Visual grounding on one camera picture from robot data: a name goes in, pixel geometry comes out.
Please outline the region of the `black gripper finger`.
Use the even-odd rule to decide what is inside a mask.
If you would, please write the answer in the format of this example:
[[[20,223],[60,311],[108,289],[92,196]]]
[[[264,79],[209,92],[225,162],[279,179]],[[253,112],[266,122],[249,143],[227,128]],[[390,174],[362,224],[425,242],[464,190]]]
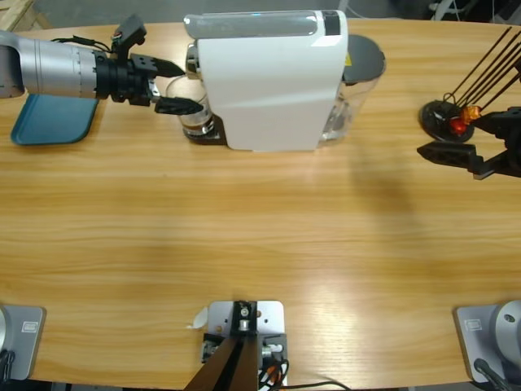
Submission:
[[[459,143],[431,142],[417,149],[425,160],[438,165],[471,168],[477,161],[474,145]]]
[[[175,97],[160,97],[155,104],[155,112],[159,114],[185,116],[195,114],[203,110],[200,103],[192,99]]]
[[[490,112],[474,120],[474,127],[495,137],[506,137],[509,133],[505,125],[509,111]]]
[[[154,58],[153,62],[156,68],[157,77],[180,77],[186,74],[172,61]]]

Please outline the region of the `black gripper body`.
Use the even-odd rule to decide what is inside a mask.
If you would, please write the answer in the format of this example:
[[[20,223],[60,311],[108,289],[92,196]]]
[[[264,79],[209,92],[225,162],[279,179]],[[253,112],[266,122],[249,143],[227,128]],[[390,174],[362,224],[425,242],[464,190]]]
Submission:
[[[131,54],[128,59],[110,59],[104,53],[95,54],[95,98],[149,107],[153,93],[150,81],[157,76],[155,59]]]
[[[492,174],[520,177],[520,107],[507,109],[509,115],[505,125],[509,133],[506,137],[495,137],[504,142],[505,150],[493,158],[479,164],[474,179],[482,180]]]

